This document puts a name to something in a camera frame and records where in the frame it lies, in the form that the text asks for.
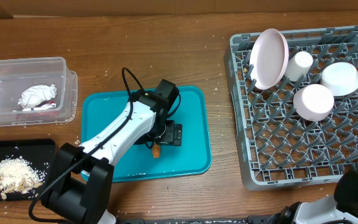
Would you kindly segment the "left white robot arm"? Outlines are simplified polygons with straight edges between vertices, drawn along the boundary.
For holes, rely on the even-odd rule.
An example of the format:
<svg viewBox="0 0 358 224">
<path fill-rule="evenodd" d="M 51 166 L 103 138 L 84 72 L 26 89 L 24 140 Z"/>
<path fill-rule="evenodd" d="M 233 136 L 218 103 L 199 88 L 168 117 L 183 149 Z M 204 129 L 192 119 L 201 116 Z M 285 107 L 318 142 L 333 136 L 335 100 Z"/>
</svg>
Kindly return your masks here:
<svg viewBox="0 0 358 224">
<path fill-rule="evenodd" d="M 182 125 L 171 119 L 181 102 L 176 84 L 161 80 L 156 89 L 127 91 L 128 101 L 122 113 L 95 137 L 74 146 L 65 143 L 55 155 L 44 190 L 29 206 L 35 205 L 60 216 L 56 223 L 116 223 L 108 211 L 114 168 L 133 145 L 181 146 Z"/>
</svg>

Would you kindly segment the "large white round plate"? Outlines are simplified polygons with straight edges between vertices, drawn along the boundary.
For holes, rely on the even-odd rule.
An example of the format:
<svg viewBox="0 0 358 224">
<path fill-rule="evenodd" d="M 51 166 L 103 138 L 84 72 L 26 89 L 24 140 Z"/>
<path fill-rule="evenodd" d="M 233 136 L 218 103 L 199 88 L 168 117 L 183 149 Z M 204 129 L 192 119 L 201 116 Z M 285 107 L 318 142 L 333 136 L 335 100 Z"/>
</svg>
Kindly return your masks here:
<svg viewBox="0 0 358 224">
<path fill-rule="evenodd" d="M 249 64 L 253 66 L 251 80 L 255 87 L 266 90 L 276 85 L 288 65 L 289 48 L 286 38 L 276 29 L 263 31 L 251 50 Z"/>
</svg>

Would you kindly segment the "red snack wrapper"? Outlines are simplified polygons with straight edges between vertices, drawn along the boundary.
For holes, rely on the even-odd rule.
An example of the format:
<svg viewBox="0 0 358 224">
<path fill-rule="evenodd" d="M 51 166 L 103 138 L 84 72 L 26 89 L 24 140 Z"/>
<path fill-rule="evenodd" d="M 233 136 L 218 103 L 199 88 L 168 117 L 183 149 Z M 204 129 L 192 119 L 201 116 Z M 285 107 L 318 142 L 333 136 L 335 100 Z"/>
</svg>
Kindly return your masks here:
<svg viewBox="0 0 358 224">
<path fill-rule="evenodd" d="M 11 110 L 12 112 L 18 112 L 18 111 L 42 111 L 42 110 L 49 110 L 49 109 L 54 109 L 56 108 L 56 104 L 54 102 L 51 103 L 45 103 L 42 105 L 38 105 L 37 107 L 34 108 L 26 108 L 26 109 L 21 109 L 21 110 Z"/>
</svg>

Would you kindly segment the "food scraps rice pile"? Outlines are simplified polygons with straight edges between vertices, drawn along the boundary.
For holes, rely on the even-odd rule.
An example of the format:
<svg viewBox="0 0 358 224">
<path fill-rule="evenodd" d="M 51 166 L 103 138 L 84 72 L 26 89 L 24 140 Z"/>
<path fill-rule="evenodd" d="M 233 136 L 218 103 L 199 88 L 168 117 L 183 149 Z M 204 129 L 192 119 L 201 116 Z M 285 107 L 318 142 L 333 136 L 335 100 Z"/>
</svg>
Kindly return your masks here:
<svg viewBox="0 0 358 224">
<path fill-rule="evenodd" d="M 12 199 L 13 196 L 32 199 L 38 196 L 36 190 L 43 186 L 47 173 L 31 165 L 22 157 L 0 161 L 0 199 Z"/>
</svg>

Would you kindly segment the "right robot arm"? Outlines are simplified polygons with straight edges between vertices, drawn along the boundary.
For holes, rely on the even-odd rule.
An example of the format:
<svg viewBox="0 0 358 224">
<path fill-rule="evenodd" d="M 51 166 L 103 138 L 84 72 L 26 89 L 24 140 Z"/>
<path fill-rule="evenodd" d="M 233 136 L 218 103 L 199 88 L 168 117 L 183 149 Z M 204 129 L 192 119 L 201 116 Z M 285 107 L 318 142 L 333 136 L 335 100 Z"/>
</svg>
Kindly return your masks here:
<svg viewBox="0 0 358 224">
<path fill-rule="evenodd" d="M 297 202 L 269 217 L 266 223 L 358 223 L 358 173 L 346 172 L 333 195 L 314 202 Z"/>
</svg>

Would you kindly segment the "white napkin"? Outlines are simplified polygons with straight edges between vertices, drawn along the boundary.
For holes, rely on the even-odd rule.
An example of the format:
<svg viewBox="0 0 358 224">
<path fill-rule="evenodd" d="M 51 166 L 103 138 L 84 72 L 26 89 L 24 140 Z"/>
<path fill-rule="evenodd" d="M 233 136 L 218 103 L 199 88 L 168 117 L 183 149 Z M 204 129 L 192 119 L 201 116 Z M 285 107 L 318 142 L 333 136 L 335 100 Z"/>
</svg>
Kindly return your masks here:
<svg viewBox="0 0 358 224">
<path fill-rule="evenodd" d="M 45 101 L 55 98 L 57 94 L 57 88 L 54 84 L 36 85 L 32 86 L 22 92 L 19 98 L 18 105 L 23 109 L 35 108 Z"/>
</svg>

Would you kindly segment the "white bowl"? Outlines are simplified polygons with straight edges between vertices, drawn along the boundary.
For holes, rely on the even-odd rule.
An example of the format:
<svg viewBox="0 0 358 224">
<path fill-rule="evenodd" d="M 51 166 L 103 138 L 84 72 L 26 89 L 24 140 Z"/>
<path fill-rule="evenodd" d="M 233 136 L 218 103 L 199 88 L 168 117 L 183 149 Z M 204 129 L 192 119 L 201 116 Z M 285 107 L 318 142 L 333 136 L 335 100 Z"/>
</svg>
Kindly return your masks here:
<svg viewBox="0 0 358 224">
<path fill-rule="evenodd" d="M 333 96 L 351 94 L 358 89 L 358 71 L 351 63 L 333 63 L 322 71 L 320 84 L 329 89 Z"/>
</svg>

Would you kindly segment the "small white round plate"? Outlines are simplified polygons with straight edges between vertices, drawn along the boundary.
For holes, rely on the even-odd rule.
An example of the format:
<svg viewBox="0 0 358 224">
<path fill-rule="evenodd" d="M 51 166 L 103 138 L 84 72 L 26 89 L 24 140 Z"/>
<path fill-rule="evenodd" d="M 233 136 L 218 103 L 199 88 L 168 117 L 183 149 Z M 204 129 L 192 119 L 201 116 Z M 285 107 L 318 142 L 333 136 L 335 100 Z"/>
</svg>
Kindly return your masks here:
<svg viewBox="0 0 358 224">
<path fill-rule="evenodd" d="M 325 86 L 312 84 L 295 93 L 293 106 L 302 118 L 308 121 L 321 121 L 332 110 L 334 96 Z"/>
</svg>

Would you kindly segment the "orange carrot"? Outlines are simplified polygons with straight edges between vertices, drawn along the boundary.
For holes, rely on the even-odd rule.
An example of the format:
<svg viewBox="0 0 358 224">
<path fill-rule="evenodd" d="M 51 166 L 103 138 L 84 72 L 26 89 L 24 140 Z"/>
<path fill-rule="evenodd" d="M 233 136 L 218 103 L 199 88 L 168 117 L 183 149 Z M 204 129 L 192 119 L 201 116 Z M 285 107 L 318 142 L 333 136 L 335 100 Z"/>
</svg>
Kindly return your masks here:
<svg viewBox="0 0 358 224">
<path fill-rule="evenodd" d="M 154 159 L 158 159 L 161 155 L 161 146 L 158 144 L 154 144 L 152 146 L 152 156 Z"/>
</svg>

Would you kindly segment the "white cup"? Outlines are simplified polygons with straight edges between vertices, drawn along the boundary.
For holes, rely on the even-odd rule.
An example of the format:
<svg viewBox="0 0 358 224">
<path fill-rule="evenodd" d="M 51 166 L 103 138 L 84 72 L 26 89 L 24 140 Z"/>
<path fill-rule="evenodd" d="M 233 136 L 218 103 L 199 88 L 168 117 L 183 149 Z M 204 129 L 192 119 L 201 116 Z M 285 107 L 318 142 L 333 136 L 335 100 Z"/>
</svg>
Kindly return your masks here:
<svg viewBox="0 0 358 224">
<path fill-rule="evenodd" d="M 298 52 L 289 61 L 284 75 L 292 82 L 304 77 L 313 64 L 313 57 L 308 52 Z"/>
</svg>

